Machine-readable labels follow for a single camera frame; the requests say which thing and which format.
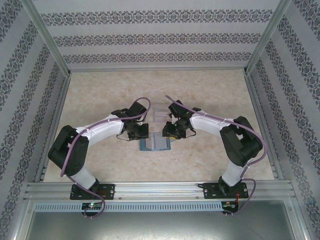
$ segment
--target metal panel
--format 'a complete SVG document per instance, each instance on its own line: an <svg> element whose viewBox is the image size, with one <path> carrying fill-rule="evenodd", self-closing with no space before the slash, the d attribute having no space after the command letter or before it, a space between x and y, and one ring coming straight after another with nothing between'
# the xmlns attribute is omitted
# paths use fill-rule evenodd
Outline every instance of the metal panel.
<svg viewBox="0 0 320 240"><path fill-rule="evenodd" d="M241 214L220 212L35 212L28 240L293 240L283 201L250 202Z"/></svg>
<svg viewBox="0 0 320 240"><path fill-rule="evenodd" d="M284 206L289 217L295 239L310 240L310 235L303 220L302 213L296 199L284 201Z"/></svg>
<svg viewBox="0 0 320 240"><path fill-rule="evenodd" d="M23 202L17 217L11 240L24 240L29 231L29 227L34 214L35 204L33 202Z"/></svg>

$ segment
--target robotic arm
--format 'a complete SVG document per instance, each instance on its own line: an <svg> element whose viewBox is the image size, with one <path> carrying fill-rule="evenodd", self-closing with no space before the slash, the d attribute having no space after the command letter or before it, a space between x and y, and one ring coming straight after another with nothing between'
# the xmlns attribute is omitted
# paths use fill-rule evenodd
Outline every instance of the robotic arm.
<svg viewBox="0 0 320 240"><path fill-rule="evenodd" d="M135 101L129 109L113 111L105 119L91 125L77 128L64 126L54 141L48 157L62 169L62 173L70 176L84 189L97 193L99 181L84 167L88 148L111 135L120 135L124 132L127 132L129 141L147 139L149 126L142 122L148 110ZM166 122L162 131L163 137L184 139L187 138L188 129L194 133L195 130L203 130L221 136L229 162L219 178L218 188L224 196L234 192L246 168L254 163L250 160L263 148L261 140L252 133L253 128L248 120L243 116L236 119L214 119L200 108L194 107L192 111L186 109L179 100L172 103L169 110L172 121ZM136 116L142 116L143 119L137 119Z"/></svg>
<svg viewBox="0 0 320 240"><path fill-rule="evenodd" d="M102 124L97 122L77 128L66 125L61 129L54 141L48 157L60 169L63 169L72 142L77 135L86 130L75 142L64 172L85 189L96 193L99 181L84 166L88 148L109 136L120 135L123 132L127 132L129 141L147 139L149 125L147 123L142 124L145 116L140 120L128 119L146 113L146 111L147 109L143 105L135 101L129 109L124 108L113 111L108 117L99 121L104 122Z"/></svg>
<svg viewBox="0 0 320 240"><path fill-rule="evenodd" d="M242 180L248 161L256 157L263 148L262 142L253 133L237 127L229 121L241 124L253 130L248 120L240 116L236 119L217 120L206 116L200 108L194 107L191 112L188 109L172 103L169 106L172 122L167 121L162 130L163 137L185 139L186 130L203 130L216 136L221 136L229 162L225 172L219 178L219 189L226 196L237 188Z"/></svg>

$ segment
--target wall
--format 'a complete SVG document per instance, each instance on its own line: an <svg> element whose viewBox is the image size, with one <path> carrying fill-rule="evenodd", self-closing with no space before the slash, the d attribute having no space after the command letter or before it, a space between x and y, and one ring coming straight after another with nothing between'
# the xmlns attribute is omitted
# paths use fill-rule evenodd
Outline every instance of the wall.
<svg viewBox="0 0 320 240"><path fill-rule="evenodd" d="M319 0L292 1L252 71L286 179L312 239L320 239Z"/></svg>
<svg viewBox="0 0 320 240"><path fill-rule="evenodd" d="M0 0L0 240L38 170L65 77L18 0Z"/></svg>
<svg viewBox="0 0 320 240"><path fill-rule="evenodd" d="M72 70L245 67L279 0L35 0Z"/></svg>

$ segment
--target black bracket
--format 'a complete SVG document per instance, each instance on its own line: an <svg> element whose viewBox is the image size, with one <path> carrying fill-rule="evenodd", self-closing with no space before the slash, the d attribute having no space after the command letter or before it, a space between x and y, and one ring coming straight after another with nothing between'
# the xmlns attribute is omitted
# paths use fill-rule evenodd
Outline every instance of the black bracket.
<svg viewBox="0 0 320 240"><path fill-rule="evenodd" d="M232 188L226 195L219 189L218 182L206 182L198 184L203 189L204 199L247 199L249 197L247 184L239 182L235 188Z"/></svg>
<svg viewBox="0 0 320 240"><path fill-rule="evenodd" d="M186 139L188 137L195 136L196 131L193 129L190 123L190 118L194 113L175 103L172 103L168 108L170 110L169 116L172 117L173 115L178 120L175 123L172 123L171 121L167 121L162 130L162 136L164 138L174 138L177 140ZM197 107L192 108L192 110L197 112L201 111L201 109ZM194 134L187 136L186 131L188 129L190 129Z"/></svg>
<svg viewBox="0 0 320 240"><path fill-rule="evenodd" d="M100 183L98 185L98 189L96 191L96 194L103 197L104 200L113 200L114 196L115 196L115 186L116 185L114 185L114 184L101 184ZM100 198L82 190L76 184L72 185L70 199L71 200L100 200Z"/></svg>
<svg viewBox="0 0 320 240"><path fill-rule="evenodd" d="M238 201L222 201L222 209L225 210L223 214L231 214L236 213L239 210L239 203Z"/></svg>
<svg viewBox="0 0 320 240"><path fill-rule="evenodd" d="M135 117L140 114L143 114L146 112L146 108L135 101L132 106L127 109L121 109L121 110L115 110L111 114L116 115L118 118L127 118L127 117ZM126 131L129 137L129 141L131 140L140 140L140 139L147 139L149 137L149 124L144 123L142 125L138 124L140 122L143 122L145 120L146 116L142 120L138 119L127 119L122 120L124 123L123 129L121 134Z"/></svg>

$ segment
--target metal extrusion bar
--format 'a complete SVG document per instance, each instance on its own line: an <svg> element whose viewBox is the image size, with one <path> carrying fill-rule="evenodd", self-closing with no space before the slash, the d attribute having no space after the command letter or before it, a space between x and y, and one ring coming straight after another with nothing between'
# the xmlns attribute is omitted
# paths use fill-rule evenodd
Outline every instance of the metal extrusion bar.
<svg viewBox="0 0 320 240"><path fill-rule="evenodd" d="M311 237L309 235L306 223L302 217L298 200L289 199L283 202L284 202L286 213L288 215L295 239L310 240Z"/></svg>
<svg viewBox="0 0 320 240"><path fill-rule="evenodd" d="M265 49L265 46L269 42L272 34L274 33L275 29L277 28L278 23L280 22L282 16L286 12L289 4L292 1L290 0L280 0L278 6L274 10L273 15L271 16L271 19L266 26L259 42L257 43L255 49L253 50L253 53L251 54L251 57L248 61L248 64L246 65L246 73L249 74L254 69L257 61L259 60L260 55Z"/></svg>
<svg viewBox="0 0 320 240"><path fill-rule="evenodd" d="M234 199L205 199L198 184L201 182L113 182L114 200L107 202L206 202L232 201ZM252 182L246 182L248 192L253 189ZM29 183L24 201L32 202L72 202L70 190L72 183L37 182ZM296 194L290 180L258 180L253 201L288 200Z"/></svg>
<svg viewBox="0 0 320 240"><path fill-rule="evenodd" d="M40 165L39 165L39 170L37 171L36 176L35 176L35 182L40 182L42 180L42 176L43 176L43 178L45 177L44 174L46 172L46 169L44 169L44 167L45 167L45 165L48 164L48 161L49 161L48 152L49 152L52 144L55 141L56 132L57 132L59 121L60 121L60 117L61 117L61 114L62 114L62 109L64 108L65 100L66 100L66 97L67 97L67 92L68 92L68 89L69 89L70 80L71 80L71 75L69 75L67 77L67 79L64 81L64 84L63 84L63 87L62 87L62 92L61 92L60 98L58 100L59 102L57 104L57 107L56 107L56 110L55 110L55 113L54 113L52 126L50 128L50 133L48 135L48 139L47 139L47 141L45 143L45 148L43 150L44 154L42 155L42 158L41 158L41 161L40 161Z"/></svg>
<svg viewBox="0 0 320 240"><path fill-rule="evenodd" d="M181 67L111 67L111 68L72 68L71 73L90 72L133 72L133 71L206 71L241 70L241 66L181 66Z"/></svg>
<svg viewBox="0 0 320 240"><path fill-rule="evenodd" d="M249 74L244 74L244 80L246 83L246 86L248 88L248 92L251 98L251 102L252 102L252 106L253 106L253 110L261 131L261 135L263 137L263 139L265 140L265 143L267 144L268 147L268 158L271 164L271 168L275 168L275 172L276 172L276 176L278 179L283 180L284 176L282 174L282 170L279 164L279 160L277 158L277 154L275 151L275 148L272 144L272 140L268 131L268 126L266 124L265 118L264 118L264 114L263 114L263 110L262 107L259 104L259 99L257 96L257 92L253 86L253 80L251 78L251 76Z"/></svg>
<svg viewBox="0 0 320 240"><path fill-rule="evenodd" d="M67 66L67 63L60 53L60 50L50 34L44 20L42 19L40 13L38 12L34 2L32 0L22 0L21 1L24 9L29 14L30 18L32 19L34 25L36 26L36 29L40 33L41 37L43 38L45 44L48 46L50 53L53 55L55 61L59 65L59 68L63 72L64 76L67 76L69 74L69 68Z"/></svg>

